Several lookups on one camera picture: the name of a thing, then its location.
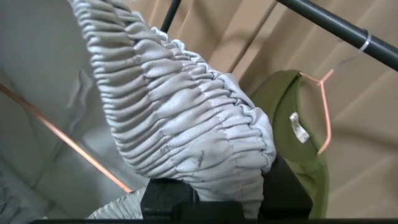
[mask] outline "clothing tag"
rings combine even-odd
[[[300,125],[300,123],[299,123],[299,115],[297,114],[297,112],[294,112],[294,113],[292,113],[292,115],[290,115],[290,120],[292,122],[293,132],[296,135],[297,139],[301,143],[305,143],[310,138],[310,135]]]

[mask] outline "olive green garment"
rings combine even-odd
[[[311,127],[300,115],[298,70],[279,71],[271,75],[251,96],[253,103],[269,117],[276,149],[286,160],[313,201],[310,218],[324,218],[328,204],[329,175],[325,155],[317,156],[320,148]],[[300,125],[310,138],[301,143],[293,132],[290,115],[298,113]]]

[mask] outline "pink wire hanger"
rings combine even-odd
[[[28,101],[23,99],[23,97],[14,93],[4,85],[0,83],[0,91],[2,91],[6,96],[13,99],[15,102],[19,103],[25,109],[34,114],[39,121],[41,121],[46,127],[48,127],[55,135],[57,135],[62,141],[67,143],[72,149],[74,149],[77,153],[83,156],[89,163],[95,166],[99,171],[101,171],[105,176],[111,179],[117,186],[122,188],[125,192],[129,193],[132,190],[121,180],[119,180],[115,175],[113,175],[107,168],[102,166],[94,157],[89,155],[83,148],[81,148],[76,142],[74,142],[70,137],[68,137],[65,133],[59,130],[54,124],[52,124],[49,120],[47,120],[44,115],[33,105],[31,105]]]
[[[330,78],[335,70],[337,68],[340,68],[342,65],[346,64],[347,62],[351,61],[352,59],[356,58],[357,56],[359,56],[365,49],[366,47],[368,47],[371,39],[372,39],[372,34],[370,33],[370,31],[366,31],[368,33],[368,38],[366,39],[365,43],[362,45],[362,47],[357,51],[356,55],[353,55],[349,58],[347,58],[346,60],[338,63],[334,68],[332,68],[331,70],[329,70],[329,72],[321,79],[318,80],[316,78],[313,78],[310,75],[307,75],[306,73],[300,72],[300,74],[311,80],[314,81],[318,84],[318,86],[321,89],[321,95],[322,95],[322,103],[323,103],[323,110],[325,111],[325,121],[326,121],[326,139],[325,142],[322,144],[321,148],[319,149],[319,151],[317,152],[317,155],[319,156],[320,154],[322,154],[326,148],[329,146],[330,141],[331,141],[331,122],[330,122],[330,115],[329,115],[329,108],[328,108],[328,102],[326,100],[326,93],[325,93],[325,82],[328,80],[328,78]]]

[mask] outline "beige curtain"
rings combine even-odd
[[[171,0],[127,0],[160,27]],[[313,0],[398,47],[398,1]],[[171,38],[231,72],[249,95],[278,70],[322,77],[357,49],[271,0],[182,0]],[[362,55],[326,83],[333,140],[328,217],[398,217],[398,74]],[[300,97],[306,118],[324,135],[319,91],[310,83]]]

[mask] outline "black metal rod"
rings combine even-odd
[[[173,22],[175,13],[177,12],[178,7],[180,6],[181,0],[173,0],[169,10],[167,11],[166,18],[163,21],[161,31],[167,33],[169,31],[170,25]]]
[[[348,21],[334,15],[326,9],[308,0],[277,0],[284,6],[336,35],[357,49],[361,48],[368,38],[366,30],[352,25]],[[398,49],[391,44],[372,35],[372,39],[364,50],[366,54],[384,65],[398,71]]]

